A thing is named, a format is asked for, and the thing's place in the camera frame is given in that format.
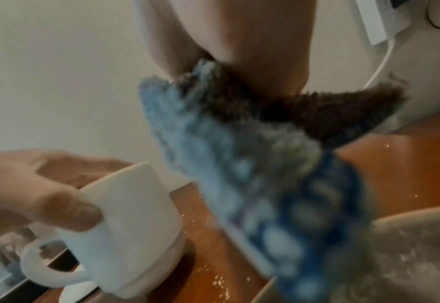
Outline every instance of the white cable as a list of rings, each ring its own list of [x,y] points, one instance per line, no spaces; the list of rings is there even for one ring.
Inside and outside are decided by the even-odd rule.
[[[395,37],[392,37],[388,40],[388,50],[386,52],[385,58],[383,59],[383,61],[381,62],[380,66],[378,66],[378,69],[375,71],[375,73],[373,74],[373,76],[371,76],[370,80],[368,80],[368,82],[366,82],[365,86],[363,87],[363,89],[366,89],[368,87],[370,87],[371,83],[373,83],[373,81],[376,80],[376,78],[378,77],[378,75],[382,72],[382,70],[385,68],[386,63],[388,63],[388,60],[391,57],[391,54],[393,53],[393,49],[395,48],[395,43],[396,43],[396,39]]]

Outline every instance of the mug base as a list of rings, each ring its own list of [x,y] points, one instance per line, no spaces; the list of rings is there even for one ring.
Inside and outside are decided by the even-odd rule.
[[[121,299],[130,299],[145,296],[151,292],[177,267],[183,256],[186,240],[184,229],[182,229],[173,243],[145,273],[112,294]]]

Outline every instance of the white power strip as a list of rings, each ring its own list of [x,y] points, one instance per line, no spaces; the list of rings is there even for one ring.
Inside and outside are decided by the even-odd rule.
[[[393,38],[411,25],[408,3],[393,8],[390,0],[356,0],[371,45]]]

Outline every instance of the black cable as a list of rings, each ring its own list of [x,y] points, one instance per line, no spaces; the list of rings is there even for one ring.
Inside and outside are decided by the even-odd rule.
[[[428,0],[428,6],[426,7],[426,19],[428,20],[428,22],[431,24],[432,27],[434,27],[436,29],[440,29],[440,26],[436,25],[433,22],[433,20],[431,20],[431,16],[430,16],[431,2],[432,2],[432,0]]]

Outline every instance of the power cord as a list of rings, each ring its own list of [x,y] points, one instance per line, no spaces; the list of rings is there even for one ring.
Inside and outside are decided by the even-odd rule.
[[[433,22],[433,20],[431,20],[431,16],[430,16],[431,2],[432,2],[432,0],[428,0],[428,6],[426,7],[426,20],[428,20],[428,22],[431,24],[432,27],[434,27],[436,29],[440,29],[440,26],[436,25]]]
[[[395,48],[395,44],[396,44],[395,37],[392,37],[388,40],[388,50],[386,52],[385,58],[381,62],[380,66],[378,66],[378,69],[375,71],[373,76],[371,76],[370,80],[368,80],[365,86],[363,86],[363,89],[367,89],[368,87],[370,87],[371,83],[373,83],[373,81],[375,81],[376,78],[378,78],[378,75],[383,71],[383,69],[386,66],[386,63],[388,63],[388,60],[390,60],[391,54],[393,53],[393,49]]]

